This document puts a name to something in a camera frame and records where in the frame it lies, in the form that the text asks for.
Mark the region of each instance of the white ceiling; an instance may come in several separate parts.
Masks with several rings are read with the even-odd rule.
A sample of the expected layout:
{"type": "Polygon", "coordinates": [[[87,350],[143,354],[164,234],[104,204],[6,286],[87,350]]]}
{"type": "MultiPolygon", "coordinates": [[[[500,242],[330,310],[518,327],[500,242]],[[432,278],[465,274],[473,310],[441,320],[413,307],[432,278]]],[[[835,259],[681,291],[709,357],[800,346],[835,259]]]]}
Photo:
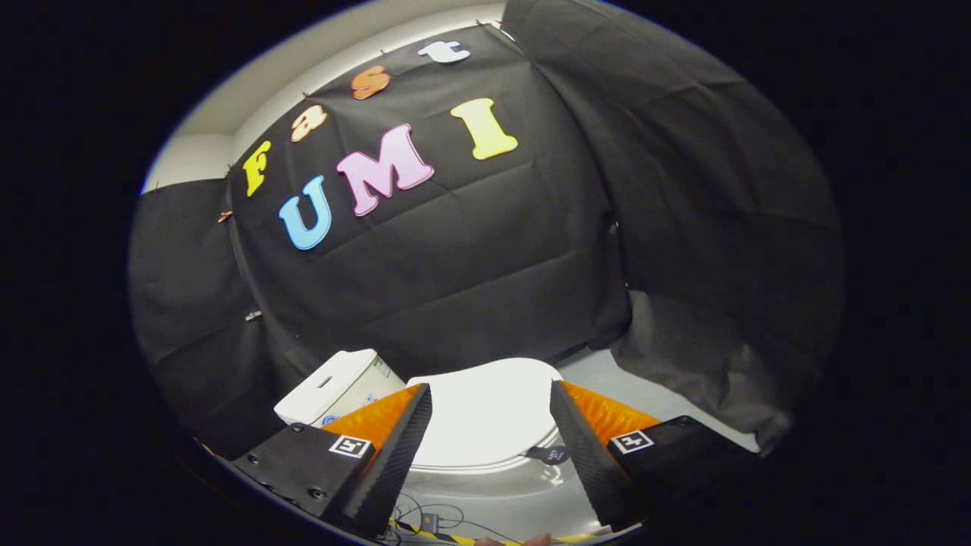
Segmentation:
{"type": "Polygon", "coordinates": [[[372,0],[345,10],[286,40],[234,74],[200,103],[174,136],[235,134],[286,83],[348,46],[417,18],[484,5],[495,6],[496,2],[372,0]]]}

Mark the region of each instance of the toilet seat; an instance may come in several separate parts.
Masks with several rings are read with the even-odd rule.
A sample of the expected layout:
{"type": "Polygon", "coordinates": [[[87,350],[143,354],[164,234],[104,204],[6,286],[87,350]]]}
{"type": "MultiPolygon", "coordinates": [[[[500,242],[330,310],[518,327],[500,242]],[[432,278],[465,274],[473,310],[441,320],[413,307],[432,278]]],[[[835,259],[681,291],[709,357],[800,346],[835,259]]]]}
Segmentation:
{"type": "Polygon", "coordinates": [[[506,358],[461,371],[414,377],[427,383],[432,416],[412,469],[496,471],[524,462],[520,455],[556,436],[550,382],[559,372],[533,358],[506,358]]]}

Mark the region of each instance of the letter u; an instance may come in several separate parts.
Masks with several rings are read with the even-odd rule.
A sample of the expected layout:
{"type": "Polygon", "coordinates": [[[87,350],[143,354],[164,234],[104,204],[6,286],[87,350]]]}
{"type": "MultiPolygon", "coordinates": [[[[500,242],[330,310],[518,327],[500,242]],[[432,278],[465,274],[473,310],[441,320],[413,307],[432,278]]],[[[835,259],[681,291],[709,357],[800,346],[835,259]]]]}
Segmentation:
{"type": "Polygon", "coordinates": [[[304,194],[310,197],[311,204],[314,205],[314,212],[317,213],[317,224],[310,229],[300,218],[300,211],[297,203],[300,197],[294,195],[280,207],[280,218],[286,226],[286,233],[290,236],[293,246],[307,251],[315,247],[330,229],[330,205],[327,204],[327,197],[323,195],[323,177],[318,176],[304,186],[304,194]]]}

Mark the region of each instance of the pink letter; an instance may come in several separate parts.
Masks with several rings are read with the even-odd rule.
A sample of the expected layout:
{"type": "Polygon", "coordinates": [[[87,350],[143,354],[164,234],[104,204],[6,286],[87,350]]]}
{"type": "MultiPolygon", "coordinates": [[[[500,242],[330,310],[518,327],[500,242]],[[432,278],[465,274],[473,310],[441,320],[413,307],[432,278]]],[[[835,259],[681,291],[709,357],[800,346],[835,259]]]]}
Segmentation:
{"type": "Polygon", "coordinates": [[[357,201],[354,213],[364,216],[378,206],[378,198],[368,192],[376,189],[381,195],[391,197],[391,167],[398,172],[398,188],[413,188],[431,178],[435,169],[421,161],[409,136],[412,127],[408,123],[398,125],[381,139],[378,160],[361,152],[348,155],[337,164],[337,172],[343,173],[351,183],[351,191],[357,201]]]}

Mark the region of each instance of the orange letter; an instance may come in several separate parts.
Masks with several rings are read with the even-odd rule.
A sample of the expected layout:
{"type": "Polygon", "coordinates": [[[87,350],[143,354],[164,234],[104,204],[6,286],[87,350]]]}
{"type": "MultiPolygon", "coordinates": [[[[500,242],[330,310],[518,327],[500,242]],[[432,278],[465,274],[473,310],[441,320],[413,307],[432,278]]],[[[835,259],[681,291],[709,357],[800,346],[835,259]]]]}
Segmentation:
{"type": "Polygon", "coordinates": [[[372,66],[361,72],[351,80],[351,88],[354,90],[354,98],[364,100],[387,87],[391,81],[391,76],[385,74],[384,66],[372,66]]]}

